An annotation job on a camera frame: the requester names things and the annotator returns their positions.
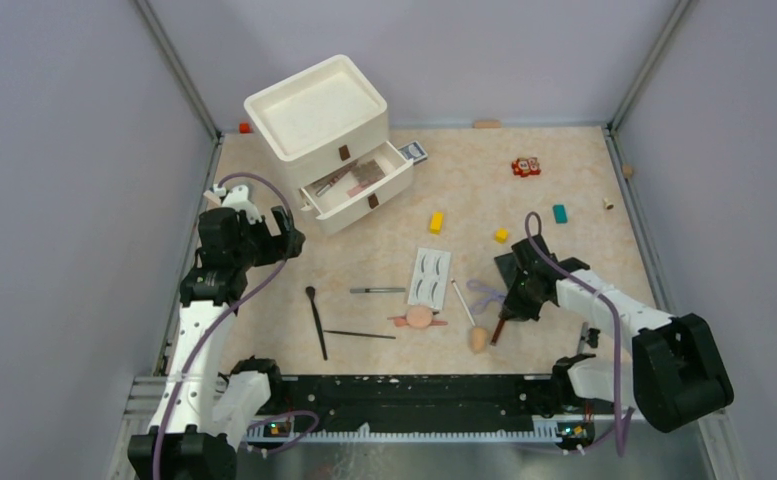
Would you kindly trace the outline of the beige makeup sponge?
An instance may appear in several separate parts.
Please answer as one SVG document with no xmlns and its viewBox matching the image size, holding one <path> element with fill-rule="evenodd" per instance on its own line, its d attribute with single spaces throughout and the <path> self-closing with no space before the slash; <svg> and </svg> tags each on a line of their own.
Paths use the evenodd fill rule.
<svg viewBox="0 0 777 480">
<path fill-rule="evenodd" d="M 486 349 L 488 345 L 488 330 L 474 326 L 470 330 L 469 334 L 469 347 L 474 354 L 479 354 Z"/>
</svg>

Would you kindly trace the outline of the black makeup brush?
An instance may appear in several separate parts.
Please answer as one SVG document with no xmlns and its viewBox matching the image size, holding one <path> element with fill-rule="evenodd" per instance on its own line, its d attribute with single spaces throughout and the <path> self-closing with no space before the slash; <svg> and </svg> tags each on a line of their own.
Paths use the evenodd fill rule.
<svg viewBox="0 0 777 480">
<path fill-rule="evenodd" d="M 314 324 L 316 328 L 316 333 L 321 349 L 321 355 L 324 361 L 328 360 L 328 352 L 325 344 L 325 338 L 324 338 L 324 332 L 322 327 L 322 322 L 320 318 L 319 311 L 316 306 L 315 297 L 316 297 L 316 289 L 313 286 L 307 286 L 305 288 L 305 293 L 309 299 L 311 311 L 314 319 Z"/>
</svg>

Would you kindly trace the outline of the brown eyeshadow palette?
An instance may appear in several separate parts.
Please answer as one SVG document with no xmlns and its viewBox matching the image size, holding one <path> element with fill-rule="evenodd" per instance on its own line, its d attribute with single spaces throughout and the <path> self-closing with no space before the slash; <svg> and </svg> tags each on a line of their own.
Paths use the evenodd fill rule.
<svg viewBox="0 0 777 480">
<path fill-rule="evenodd" d="M 355 166 L 357 165 L 357 161 L 345 165 L 342 168 L 336 170 L 335 172 L 330 173 L 329 175 L 325 176 L 324 178 L 321 178 L 313 183 L 313 186 L 316 189 L 321 189 L 325 187 L 326 185 L 333 185 L 338 180 L 340 180 L 344 175 L 346 175 L 349 171 L 351 171 Z"/>
</svg>

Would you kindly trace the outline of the peach powder puff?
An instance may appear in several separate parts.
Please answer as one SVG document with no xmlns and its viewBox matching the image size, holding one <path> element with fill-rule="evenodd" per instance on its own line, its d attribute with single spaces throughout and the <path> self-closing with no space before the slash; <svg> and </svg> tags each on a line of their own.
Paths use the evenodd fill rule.
<svg viewBox="0 0 777 480">
<path fill-rule="evenodd" d="M 427 306 L 410 306 L 405 314 L 405 320 L 409 327 L 415 329 L 428 328 L 434 321 L 435 314 Z"/>
</svg>

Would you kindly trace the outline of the silver eyeliner pencil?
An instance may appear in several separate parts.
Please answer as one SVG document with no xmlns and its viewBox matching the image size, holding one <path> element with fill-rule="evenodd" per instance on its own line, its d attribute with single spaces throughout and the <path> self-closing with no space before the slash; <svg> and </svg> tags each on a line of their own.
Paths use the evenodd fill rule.
<svg viewBox="0 0 777 480">
<path fill-rule="evenodd" d="M 351 288 L 351 294 L 375 294 L 375 293 L 405 293 L 403 287 L 356 287 Z"/>
</svg>

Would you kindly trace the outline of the pink compact case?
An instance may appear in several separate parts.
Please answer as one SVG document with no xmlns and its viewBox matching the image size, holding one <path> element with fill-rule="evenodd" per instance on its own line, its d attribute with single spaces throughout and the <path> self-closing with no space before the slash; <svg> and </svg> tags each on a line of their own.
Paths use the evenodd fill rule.
<svg viewBox="0 0 777 480">
<path fill-rule="evenodd" d="M 361 193 L 362 193 L 364 190 L 366 190 L 367 188 L 368 188 L 368 185 L 365 185 L 365 184 L 359 184 L 359 185 L 357 185 L 357 186 L 355 186 L 355 187 L 351 188 L 350 190 L 348 190 L 348 191 L 347 191 L 347 195 L 348 195 L 350 198 L 353 198 L 353 197 L 355 197 L 355 196 L 357 196 L 357 195 L 361 194 Z"/>
</svg>

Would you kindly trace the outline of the thin black pencil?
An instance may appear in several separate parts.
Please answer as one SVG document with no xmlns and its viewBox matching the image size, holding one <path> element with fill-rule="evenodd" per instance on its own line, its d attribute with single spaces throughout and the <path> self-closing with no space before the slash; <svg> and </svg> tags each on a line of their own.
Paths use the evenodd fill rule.
<svg viewBox="0 0 777 480">
<path fill-rule="evenodd" d="M 395 340 L 397 338 L 394 335 L 372 334 L 372 333 L 328 330 L 328 329 L 323 330 L 323 333 L 331 334 L 331 335 L 347 336 L 347 337 L 360 337 L 360 338 L 384 339 L 384 340 Z"/>
</svg>

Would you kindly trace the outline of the white plastic drawer organizer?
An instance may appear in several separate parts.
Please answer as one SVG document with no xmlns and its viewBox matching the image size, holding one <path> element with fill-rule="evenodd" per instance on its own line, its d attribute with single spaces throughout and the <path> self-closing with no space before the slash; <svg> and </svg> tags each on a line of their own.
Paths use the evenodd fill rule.
<svg viewBox="0 0 777 480">
<path fill-rule="evenodd" d="M 375 212 L 413 183 L 413 164 L 390 141 L 386 100 L 344 54 L 248 96 L 243 107 L 294 203 L 327 235 Z M 351 170 L 325 195 L 315 195 L 317 180 L 372 159 L 385 177 L 361 194 L 347 195 L 356 184 Z"/>
</svg>

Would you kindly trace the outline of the silver red lip pencil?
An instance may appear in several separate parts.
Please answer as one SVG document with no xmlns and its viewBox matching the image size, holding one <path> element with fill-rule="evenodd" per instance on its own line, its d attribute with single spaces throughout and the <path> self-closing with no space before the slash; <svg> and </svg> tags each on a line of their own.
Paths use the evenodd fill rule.
<svg viewBox="0 0 777 480">
<path fill-rule="evenodd" d="M 327 180 L 321 187 L 318 188 L 318 190 L 315 192 L 315 195 L 317 197 L 322 197 L 325 195 L 334 185 L 336 185 L 341 179 L 343 178 L 343 175 L 336 175 L 329 180 Z"/>
</svg>

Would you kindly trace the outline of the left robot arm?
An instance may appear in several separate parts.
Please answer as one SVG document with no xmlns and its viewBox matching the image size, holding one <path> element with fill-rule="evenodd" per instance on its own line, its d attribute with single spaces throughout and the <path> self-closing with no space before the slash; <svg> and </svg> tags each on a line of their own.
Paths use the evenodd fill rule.
<svg viewBox="0 0 777 480">
<path fill-rule="evenodd" d="M 283 404 L 284 386 L 256 370 L 234 375 L 218 394 L 223 347 L 239 308 L 300 255 L 305 236 L 288 207 L 271 210 L 279 228 L 243 209 L 218 207 L 198 221 L 200 245 L 179 285 L 178 340 L 159 405 L 127 458 L 140 479 L 232 479 L 249 420 Z"/>
</svg>

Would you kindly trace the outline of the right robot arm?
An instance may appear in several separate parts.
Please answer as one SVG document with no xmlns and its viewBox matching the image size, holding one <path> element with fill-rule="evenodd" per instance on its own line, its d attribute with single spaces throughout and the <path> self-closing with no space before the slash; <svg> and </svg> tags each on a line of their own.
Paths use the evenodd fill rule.
<svg viewBox="0 0 777 480">
<path fill-rule="evenodd" d="M 620 365 L 591 353 L 554 363 L 553 404 L 576 412 L 589 400 L 636 409 L 656 430 L 668 433 L 731 405 L 735 392 L 702 317 L 673 316 L 635 300 L 590 266 L 559 260 L 540 235 L 514 244 L 494 260 L 507 286 L 499 317 L 537 321 L 546 303 L 577 314 L 620 343 L 629 360 Z"/>
</svg>

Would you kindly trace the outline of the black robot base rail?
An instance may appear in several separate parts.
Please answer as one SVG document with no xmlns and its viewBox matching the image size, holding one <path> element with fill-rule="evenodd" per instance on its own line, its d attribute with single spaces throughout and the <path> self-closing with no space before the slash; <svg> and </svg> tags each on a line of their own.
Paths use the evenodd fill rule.
<svg viewBox="0 0 777 480">
<path fill-rule="evenodd" d="M 607 401 L 562 393 L 547 375 L 300 375 L 273 377 L 270 387 L 260 415 L 311 411 L 320 432 L 511 433 L 612 411 Z"/>
</svg>

